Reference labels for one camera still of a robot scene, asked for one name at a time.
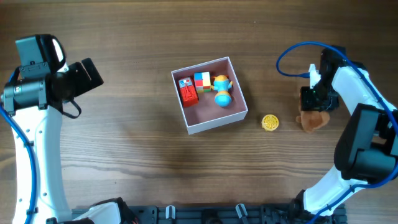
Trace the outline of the yellow round plastic toy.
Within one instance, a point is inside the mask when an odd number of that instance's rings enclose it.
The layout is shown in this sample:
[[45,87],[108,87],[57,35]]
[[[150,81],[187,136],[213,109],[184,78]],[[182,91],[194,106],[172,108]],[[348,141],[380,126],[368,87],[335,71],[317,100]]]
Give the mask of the yellow round plastic toy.
[[273,114],[267,114],[262,118],[261,126],[266,131],[275,131],[279,127],[279,119]]

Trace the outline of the brown plush toy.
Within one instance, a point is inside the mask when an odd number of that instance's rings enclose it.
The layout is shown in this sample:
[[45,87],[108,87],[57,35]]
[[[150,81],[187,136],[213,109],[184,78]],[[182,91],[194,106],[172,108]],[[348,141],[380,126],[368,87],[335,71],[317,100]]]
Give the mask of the brown plush toy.
[[306,133],[313,133],[315,130],[326,126],[330,120],[330,114],[327,111],[304,111],[298,106],[300,114],[296,117],[296,122],[302,125]]

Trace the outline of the blue and orange duck toy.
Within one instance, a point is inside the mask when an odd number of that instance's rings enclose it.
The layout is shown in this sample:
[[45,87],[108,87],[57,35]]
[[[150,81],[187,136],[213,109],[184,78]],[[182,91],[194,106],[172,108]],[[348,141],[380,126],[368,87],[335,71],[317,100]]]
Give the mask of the blue and orange duck toy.
[[215,103],[220,107],[227,107],[232,102],[229,90],[233,87],[233,82],[226,75],[215,77],[211,89],[216,91]]

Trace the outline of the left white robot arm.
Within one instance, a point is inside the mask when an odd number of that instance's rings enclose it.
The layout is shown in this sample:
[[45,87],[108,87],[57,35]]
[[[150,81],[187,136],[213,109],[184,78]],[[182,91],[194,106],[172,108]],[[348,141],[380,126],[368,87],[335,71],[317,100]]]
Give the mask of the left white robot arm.
[[63,102],[103,84],[93,61],[18,67],[4,87],[1,115],[16,147],[17,203],[13,223],[124,223],[133,218],[122,198],[92,205],[72,217],[62,179]]

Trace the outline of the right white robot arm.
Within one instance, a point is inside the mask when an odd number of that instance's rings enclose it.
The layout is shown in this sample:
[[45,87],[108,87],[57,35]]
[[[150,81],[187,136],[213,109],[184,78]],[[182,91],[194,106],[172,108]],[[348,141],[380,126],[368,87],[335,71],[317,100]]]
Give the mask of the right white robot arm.
[[311,65],[304,74],[310,84],[300,89],[300,123],[310,129],[316,116],[341,102],[351,117],[336,144],[333,167],[291,201],[291,222],[325,223],[356,192],[397,178],[397,108],[372,84],[363,64],[347,58],[345,48],[322,46],[320,68]]

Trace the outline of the red toy fire truck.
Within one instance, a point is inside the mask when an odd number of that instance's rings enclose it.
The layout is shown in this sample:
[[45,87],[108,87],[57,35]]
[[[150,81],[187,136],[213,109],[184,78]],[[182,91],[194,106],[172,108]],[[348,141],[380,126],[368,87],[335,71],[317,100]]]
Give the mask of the red toy fire truck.
[[198,95],[190,77],[182,78],[178,81],[182,106],[187,108],[198,103]]

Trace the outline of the colourful puzzle cube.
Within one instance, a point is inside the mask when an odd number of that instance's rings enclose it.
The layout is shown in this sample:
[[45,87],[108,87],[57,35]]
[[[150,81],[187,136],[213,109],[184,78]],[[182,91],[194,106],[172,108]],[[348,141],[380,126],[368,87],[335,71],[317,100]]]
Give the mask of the colourful puzzle cube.
[[209,72],[200,72],[194,74],[194,84],[197,93],[206,93],[211,91],[211,78]]

